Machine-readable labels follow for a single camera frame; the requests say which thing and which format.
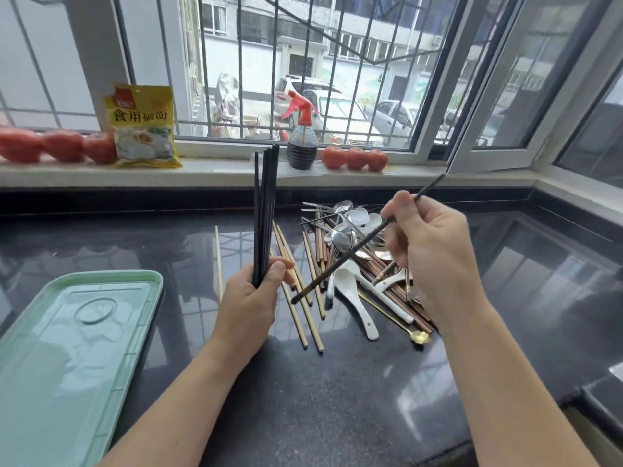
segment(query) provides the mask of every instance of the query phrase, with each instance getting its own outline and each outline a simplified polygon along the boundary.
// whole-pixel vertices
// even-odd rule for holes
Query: red spray nozzle
[[[290,90],[288,92],[288,95],[290,95],[292,101],[290,101],[290,107],[288,108],[288,111],[286,111],[281,118],[284,119],[288,117],[293,111],[300,111],[301,117],[299,118],[299,124],[301,126],[311,126],[311,111],[313,110],[315,113],[317,113],[318,110],[315,108],[311,101],[309,101],[306,97],[298,94],[297,92]]]

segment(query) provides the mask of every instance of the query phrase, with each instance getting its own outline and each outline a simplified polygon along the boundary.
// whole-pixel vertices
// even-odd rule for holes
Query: countertop
[[[617,245],[539,207],[470,213],[468,219],[487,295],[559,403],[623,360],[617,334],[623,312],[612,308],[623,298]],[[309,282],[299,214],[278,210],[276,221]],[[253,258],[247,211],[4,217],[0,223],[0,336],[60,275],[138,268],[163,275],[165,291],[113,442],[212,332],[214,226],[225,280]],[[202,465],[473,463],[467,420],[439,336],[418,351],[369,308],[380,333],[370,342],[338,301],[324,322],[316,305],[311,310],[324,354],[316,351],[299,308],[310,344],[303,350],[280,292],[269,339],[234,385]]]

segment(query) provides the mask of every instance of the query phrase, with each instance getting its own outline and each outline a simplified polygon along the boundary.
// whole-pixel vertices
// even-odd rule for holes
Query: person's left hand
[[[283,281],[293,283],[292,275],[286,272],[293,266],[294,262],[283,257],[271,257],[269,271],[258,289],[251,283],[252,263],[227,281],[206,350],[218,357],[224,368],[234,371],[235,376],[268,337],[275,322],[277,290]]]

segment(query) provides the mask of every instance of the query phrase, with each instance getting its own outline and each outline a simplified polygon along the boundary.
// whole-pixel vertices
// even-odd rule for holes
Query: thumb
[[[275,262],[270,266],[266,277],[262,280],[262,283],[255,291],[255,294],[262,301],[265,299],[271,299],[275,296],[277,289],[284,281],[285,276],[285,264],[281,261]]]
[[[393,202],[396,222],[409,241],[415,239],[420,229],[424,227],[426,223],[417,210],[413,195],[405,190],[401,190],[394,195]]]

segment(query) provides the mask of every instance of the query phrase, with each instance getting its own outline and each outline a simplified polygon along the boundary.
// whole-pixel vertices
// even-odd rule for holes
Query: red tomato
[[[387,155],[378,149],[371,150],[368,155],[368,170],[370,172],[381,172],[387,165]]]
[[[111,134],[94,133],[84,138],[84,153],[96,164],[116,162],[115,139]]]
[[[347,167],[352,171],[360,171],[368,163],[368,153],[361,148],[350,148],[347,152]]]
[[[347,163],[347,153],[338,146],[329,146],[322,152],[322,163],[327,169],[339,169]]]
[[[0,156],[16,164],[39,162],[43,140],[27,129],[6,127],[0,129]]]
[[[43,135],[43,148],[58,162],[80,162],[84,159],[82,141],[81,133],[57,129]]]

